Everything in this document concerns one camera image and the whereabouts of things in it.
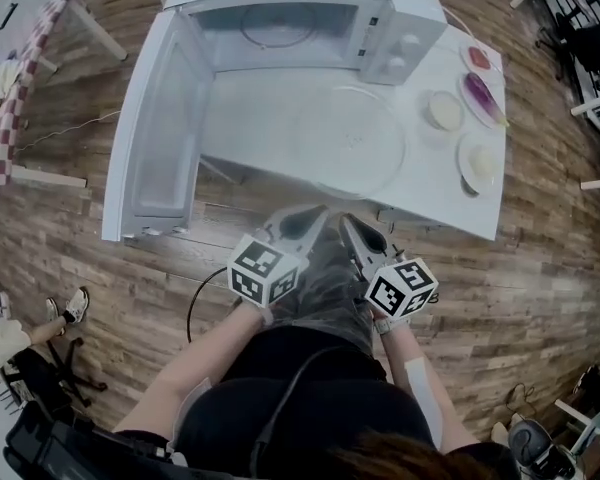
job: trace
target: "black shirt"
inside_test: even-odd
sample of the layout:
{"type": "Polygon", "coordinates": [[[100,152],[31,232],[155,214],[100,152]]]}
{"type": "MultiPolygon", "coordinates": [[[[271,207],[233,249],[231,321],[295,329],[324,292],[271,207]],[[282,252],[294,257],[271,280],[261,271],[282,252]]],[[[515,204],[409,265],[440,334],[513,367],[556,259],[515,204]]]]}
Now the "black shirt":
{"type": "MultiPolygon", "coordinates": [[[[416,401],[385,380],[382,366],[346,340],[312,329],[280,327],[255,336],[220,384],[186,415],[177,441],[190,467],[249,476],[249,457],[298,368],[316,351],[341,346],[307,367],[285,405],[271,444],[259,462],[261,478],[341,476],[336,450],[350,450],[365,431],[399,434],[433,447],[416,401]]],[[[123,432],[165,446],[146,432],[123,432]]],[[[464,453],[518,479],[509,450],[495,443],[466,446],[464,453]]]]}

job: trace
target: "cable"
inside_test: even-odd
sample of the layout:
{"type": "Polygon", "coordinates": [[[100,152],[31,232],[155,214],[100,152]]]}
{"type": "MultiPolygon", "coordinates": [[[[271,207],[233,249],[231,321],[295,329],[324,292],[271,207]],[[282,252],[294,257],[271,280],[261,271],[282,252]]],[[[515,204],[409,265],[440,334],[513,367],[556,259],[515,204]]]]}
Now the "cable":
{"type": "Polygon", "coordinates": [[[569,454],[569,456],[571,457],[573,462],[575,462],[576,468],[579,469],[580,472],[582,473],[582,480],[586,480],[587,479],[587,465],[584,462],[582,453],[579,453],[578,455],[574,455],[573,453],[571,453],[571,450],[567,450],[566,446],[563,447],[563,450],[569,454]]]}
{"type": "Polygon", "coordinates": [[[291,382],[289,382],[289,385],[287,386],[287,389],[285,390],[284,394],[282,395],[282,398],[280,398],[280,401],[278,402],[278,405],[276,406],[275,410],[273,411],[271,418],[269,418],[269,421],[262,428],[262,430],[258,434],[258,437],[257,437],[255,443],[253,444],[253,448],[251,449],[251,456],[249,459],[249,473],[251,475],[251,478],[258,478],[258,462],[262,458],[262,455],[264,454],[264,452],[267,450],[267,447],[269,446],[271,437],[273,435],[273,430],[274,430],[275,424],[278,421],[278,417],[280,416],[282,409],[284,409],[285,405],[289,401],[289,398],[291,397],[291,394],[295,390],[296,385],[298,384],[298,381],[300,380],[300,377],[302,376],[302,374],[305,373],[307,371],[307,368],[309,367],[309,365],[311,365],[311,363],[313,363],[320,356],[327,354],[329,352],[336,352],[336,351],[362,353],[362,352],[360,352],[359,349],[354,348],[354,347],[347,347],[347,346],[329,347],[329,348],[324,348],[322,350],[318,350],[318,352],[315,352],[314,354],[309,356],[309,358],[304,363],[302,363],[300,368],[298,368],[298,371],[296,372],[296,374],[293,376],[293,379],[291,379],[291,382]]]}
{"type": "Polygon", "coordinates": [[[204,288],[205,284],[207,284],[214,277],[216,277],[218,274],[221,274],[225,270],[227,270],[227,267],[222,267],[222,268],[216,270],[213,274],[211,274],[204,281],[202,281],[202,284],[200,286],[198,286],[196,293],[193,294],[193,298],[191,299],[191,304],[189,304],[189,312],[187,313],[187,340],[189,341],[189,343],[191,343],[191,313],[193,312],[193,305],[195,304],[196,299],[198,298],[198,294],[200,293],[200,290],[202,290],[204,288]]]}
{"type": "MultiPolygon", "coordinates": [[[[473,42],[475,43],[476,48],[478,50],[480,50],[482,52],[482,55],[484,55],[488,59],[489,55],[487,54],[487,52],[484,51],[482,46],[480,46],[480,43],[476,39],[476,36],[473,35],[473,32],[471,32],[471,29],[467,26],[467,24],[464,21],[462,21],[462,19],[460,19],[460,17],[456,13],[454,13],[453,11],[450,11],[446,7],[442,7],[442,10],[444,12],[446,12],[449,16],[451,16],[454,20],[456,20],[462,28],[464,28],[465,32],[471,36],[471,39],[473,39],[473,42]]],[[[502,71],[498,66],[496,66],[491,61],[489,61],[489,64],[491,64],[493,69],[495,69],[498,73],[500,73],[502,76],[504,76],[504,71],[502,71]]]]}
{"type": "Polygon", "coordinates": [[[526,437],[526,441],[524,442],[524,444],[522,445],[522,448],[520,449],[520,457],[524,459],[525,456],[525,452],[527,455],[527,458],[525,460],[526,463],[531,463],[533,462],[531,460],[531,452],[529,452],[529,443],[531,442],[531,432],[529,432],[528,430],[524,430],[523,432],[520,432],[520,434],[524,435],[524,437],[526,437]]]}
{"type": "Polygon", "coordinates": [[[535,386],[531,386],[530,388],[527,388],[527,386],[526,386],[526,384],[524,382],[518,382],[515,386],[513,386],[513,388],[509,391],[509,393],[507,393],[507,396],[504,399],[504,405],[505,405],[505,407],[507,409],[509,409],[512,414],[515,414],[517,412],[514,409],[512,409],[511,407],[509,407],[509,404],[513,400],[513,396],[515,395],[516,389],[518,389],[518,386],[522,386],[522,401],[523,401],[523,403],[525,403],[529,407],[531,407],[531,410],[533,411],[533,415],[536,416],[538,414],[538,411],[536,411],[535,406],[531,402],[529,402],[529,400],[528,400],[528,398],[531,395],[533,395],[533,393],[535,392],[536,388],[535,388],[535,386]]]}
{"type": "Polygon", "coordinates": [[[111,116],[114,116],[116,114],[119,114],[120,112],[121,112],[120,110],[116,110],[115,112],[111,112],[110,114],[107,114],[106,116],[97,117],[96,119],[90,119],[89,121],[87,121],[85,123],[82,123],[79,126],[72,126],[71,128],[67,128],[66,130],[62,130],[61,132],[51,132],[49,135],[45,135],[44,137],[40,137],[39,139],[34,140],[31,144],[27,144],[23,148],[16,149],[15,152],[13,153],[13,155],[15,156],[18,153],[20,153],[21,151],[24,151],[25,149],[32,148],[33,146],[39,144],[43,140],[46,140],[46,139],[48,139],[50,137],[53,137],[54,135],[62,135],[63,133],[70,132],[71,130],[77,130],[78,128],[82,128],[83,126],[88,125],[89,123],[95,123],[96,121],[102,121],[103,119],[106,119],[107,117],[111,117],[111,116]]]}

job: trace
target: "white bandage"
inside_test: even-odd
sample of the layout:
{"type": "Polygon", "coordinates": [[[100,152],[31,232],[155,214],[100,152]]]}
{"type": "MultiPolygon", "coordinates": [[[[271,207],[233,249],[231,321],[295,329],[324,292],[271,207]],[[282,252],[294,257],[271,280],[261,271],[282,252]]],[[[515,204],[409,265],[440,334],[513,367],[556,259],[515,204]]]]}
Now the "white bandage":
{"type": "Polygon", "coordinates": [[[264,319],[264,326],[269,327],[273,323],[273,313],[269,308],[258,308],[262,318],[264,319]]]}
{"type": "Polygon", "coordinates": [[[419,357],[418,359],[407,361],[404,363],[404,369],[407,372],[413,396],[416,402],[418,402],[424,418],[427,420],[433,445],[439,450],[442,444],[442,413],[429,384],[424,358],[419,357]]]}

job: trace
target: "purple eggplant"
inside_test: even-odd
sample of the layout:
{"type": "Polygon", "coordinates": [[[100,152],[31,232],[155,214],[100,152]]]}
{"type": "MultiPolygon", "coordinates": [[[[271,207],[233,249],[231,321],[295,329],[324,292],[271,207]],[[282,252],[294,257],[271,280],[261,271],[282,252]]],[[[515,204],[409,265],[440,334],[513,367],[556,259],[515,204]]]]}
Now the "purple eggplant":
{"type": "Polygon", "coordinates": [[[476,103],[478,103],[478,105],[480,105],[496,123],[502,126],[509,126],[507,118],[502,110],[500,110],[500,107],[498,107],[496,100],[493,99],[489,88],[482,81],[482,78],[475,73],[467,73],[463,83],[465,89],[473,96],[476,103]]]}

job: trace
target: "open microwave door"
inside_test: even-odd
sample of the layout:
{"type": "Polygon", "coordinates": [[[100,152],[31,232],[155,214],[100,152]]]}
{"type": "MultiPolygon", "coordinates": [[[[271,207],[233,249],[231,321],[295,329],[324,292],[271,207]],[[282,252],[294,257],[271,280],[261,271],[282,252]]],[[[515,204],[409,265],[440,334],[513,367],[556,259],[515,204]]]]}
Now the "open microwave door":
{"type": "Polygon", "coordinates": [[[161,12],[151,26],[111,151],[104,240],[187,225],[214,77],[198,34],[176,10],[161,12]]]}

